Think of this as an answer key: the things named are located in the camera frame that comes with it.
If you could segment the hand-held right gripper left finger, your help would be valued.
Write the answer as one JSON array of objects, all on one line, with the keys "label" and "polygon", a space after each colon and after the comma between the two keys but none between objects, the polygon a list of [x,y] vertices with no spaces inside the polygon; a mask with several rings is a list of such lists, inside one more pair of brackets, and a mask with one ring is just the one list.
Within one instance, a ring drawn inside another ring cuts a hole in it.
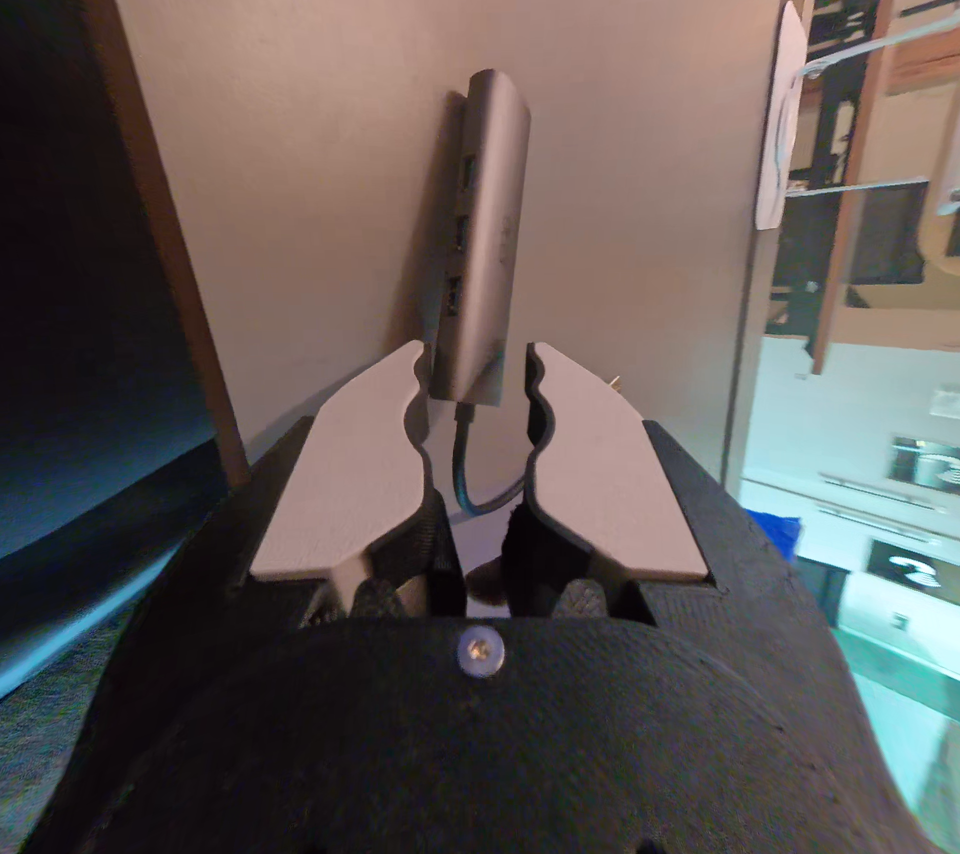
[{"label": "hand-held right gripper left finger", "polygon": [[449,525],[425,450],[431,349],[413,340],[318,410],[248,572],[321,581],[344,612],[368,581],[408,615],[441,613]]}]

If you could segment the blue plastic bin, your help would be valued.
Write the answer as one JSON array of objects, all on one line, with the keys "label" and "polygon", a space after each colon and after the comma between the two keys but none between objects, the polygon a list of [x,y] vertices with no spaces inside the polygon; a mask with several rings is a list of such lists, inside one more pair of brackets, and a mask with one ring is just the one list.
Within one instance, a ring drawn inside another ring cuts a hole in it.
[{"label": "blue plastic bin", "polygon": [[752,521],[768,537],[774,548],[788,563],[794,563],[797,547],[803,533],[803,520],[794,516],[783,516],[771,512],[744,509]]}]

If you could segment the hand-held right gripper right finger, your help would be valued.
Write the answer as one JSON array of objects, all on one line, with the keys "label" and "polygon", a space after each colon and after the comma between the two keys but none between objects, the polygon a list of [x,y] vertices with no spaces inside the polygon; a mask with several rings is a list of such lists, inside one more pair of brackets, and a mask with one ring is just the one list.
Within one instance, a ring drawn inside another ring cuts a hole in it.
[{"label": "hand-held right gripper right finger", "polygon": [[702,583],[709,566],[642,415],[545,342],[527,346],[531,418],[524,498],[604,575]]}]

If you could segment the grey usb hub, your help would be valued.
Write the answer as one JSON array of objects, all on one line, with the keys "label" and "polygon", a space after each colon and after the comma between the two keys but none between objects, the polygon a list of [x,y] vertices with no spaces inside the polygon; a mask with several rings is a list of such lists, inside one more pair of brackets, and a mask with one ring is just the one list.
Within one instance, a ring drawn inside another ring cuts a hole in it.
[{"label": "grey usb hub", "polygon": [[500,404],[518,257],[531,111],[510,77],[475,73],[466,96],[444,265],[433,398]]}]

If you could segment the white round plate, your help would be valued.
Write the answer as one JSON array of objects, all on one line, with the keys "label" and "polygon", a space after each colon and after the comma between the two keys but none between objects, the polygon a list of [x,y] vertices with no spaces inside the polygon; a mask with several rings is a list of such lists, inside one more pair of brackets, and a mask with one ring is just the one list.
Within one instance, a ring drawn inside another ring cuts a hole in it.
[{"label": "white round plate", "polygon": [[807,62],[808,35],[792,1],[785,2],[779,23],[753,210],[758,231],[782,222]]}]

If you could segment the white cabinet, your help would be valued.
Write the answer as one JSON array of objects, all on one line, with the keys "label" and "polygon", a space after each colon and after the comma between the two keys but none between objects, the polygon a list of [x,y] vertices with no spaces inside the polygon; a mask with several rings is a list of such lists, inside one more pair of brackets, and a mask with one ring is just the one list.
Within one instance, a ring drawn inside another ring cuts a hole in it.
[{"label": "white cabinet", "polygon": [[766,338],[740,500],[846,571],[837,627],[958,673],[958,353]]}]

